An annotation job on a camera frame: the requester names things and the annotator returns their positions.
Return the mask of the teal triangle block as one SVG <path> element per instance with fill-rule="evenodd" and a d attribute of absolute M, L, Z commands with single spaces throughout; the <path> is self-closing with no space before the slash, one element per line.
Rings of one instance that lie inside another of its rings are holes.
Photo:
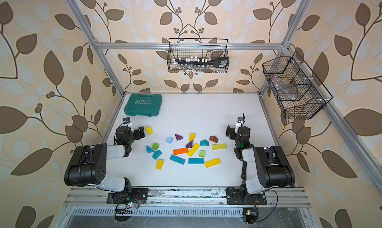
<path fill-rule="evenodd" d="M 154 153 L 155 152 L 155 150 L 149 146 L 146 146 L 146 151 L 147 151 L 147 153 Z"/>

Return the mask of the teal wedge block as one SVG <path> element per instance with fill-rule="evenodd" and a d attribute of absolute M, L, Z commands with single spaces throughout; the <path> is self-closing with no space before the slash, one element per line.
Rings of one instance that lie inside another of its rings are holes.
<path fill-rule="evenodd" d="M 160 156 L 161 154 L 162 154 L 162 151 L 157 150 L 157 151 L 155 151 L 155 152 L 153 153 L 152 158 L 153 158 L 154 160 L 156 160 L 156 159 L 159 158 L 159 156 Z"/>

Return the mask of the yellow small block bottom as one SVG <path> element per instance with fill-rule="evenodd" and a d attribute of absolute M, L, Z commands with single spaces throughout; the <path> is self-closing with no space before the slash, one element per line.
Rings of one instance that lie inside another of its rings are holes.
<path fill-rule="evenodd" d="M 164 161 L 162 159 L 158 159 L 156 169 L 161 170 L 163 165 L 164 165 Z"/>

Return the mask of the orange rectangular block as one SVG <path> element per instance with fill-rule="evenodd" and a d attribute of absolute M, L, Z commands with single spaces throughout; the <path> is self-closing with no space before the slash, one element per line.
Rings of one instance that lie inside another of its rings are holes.
<path fill-rule="evenodd" d="M 173 150 L 173 155 L 187 154 L 188 151 L 188 148 L 175 149 Z"/>

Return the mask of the teal long block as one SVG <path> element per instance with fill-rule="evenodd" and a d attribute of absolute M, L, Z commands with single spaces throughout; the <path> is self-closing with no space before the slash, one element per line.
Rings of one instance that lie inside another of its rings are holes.
<path fill-rule="evenodd" d="M 188 164 L 190 164 L 190 165 L 204 164 L 204 159 L 203 158 L 189 158 Z"/>
<path fill-rule="evenodd" d="M 175 155 L 171 155 L 170 156 L 170 160 L 173 161 L 173 162 L 176 162 L 180 165 L 184 165 L 185 164 L 185 159 L 181 158 L 181 157 L 178 157 L 178 156 L 175 156 Z"/>

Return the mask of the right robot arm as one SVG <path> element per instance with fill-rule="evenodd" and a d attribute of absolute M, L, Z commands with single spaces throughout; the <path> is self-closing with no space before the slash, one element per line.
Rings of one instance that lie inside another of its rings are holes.
<path fill-rule="evenodd" d="M 234 153 L 242 162 L 240 195 L 257 195 L 272 188 L 292 187 L 295 175 L 280 146 L 254 146 L 251 129 L 227 126 L 226 136 L 235 141 Z"/>

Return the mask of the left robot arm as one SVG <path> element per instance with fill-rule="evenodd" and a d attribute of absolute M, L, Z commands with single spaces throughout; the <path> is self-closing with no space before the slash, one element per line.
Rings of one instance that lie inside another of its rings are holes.
<path fill-rule="evenodd" d="M 76 187 L 93 186 L 112 193 L 132 193 L 129 179 L 108 172 L 107 162 L 128 157 L 133 142 L 144 137 L 144 128 L 133 130 L 129 122 L 116 129 L 112 145 L 99 143 L 76 147 L 64 174 L 65 184 Z"/>

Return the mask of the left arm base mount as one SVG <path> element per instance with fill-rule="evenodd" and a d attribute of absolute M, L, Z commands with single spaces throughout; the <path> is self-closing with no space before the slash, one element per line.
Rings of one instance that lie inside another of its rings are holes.
<path fill-rule="evenodd" d="M 146 203 L 148 198 L 148 188 L 132 188 L 129 191 L 108 194 L 107 204 L 127 204 L 127 203 Z"/>

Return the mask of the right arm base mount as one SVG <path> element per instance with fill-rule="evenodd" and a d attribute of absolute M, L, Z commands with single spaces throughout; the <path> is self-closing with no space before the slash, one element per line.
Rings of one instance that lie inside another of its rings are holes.
<path fill-rule="evenodd" d="M 264 194 L 249 194 L 245 188 L 226 188 L 226 199 L 228 205 L 267 205 Z"/>

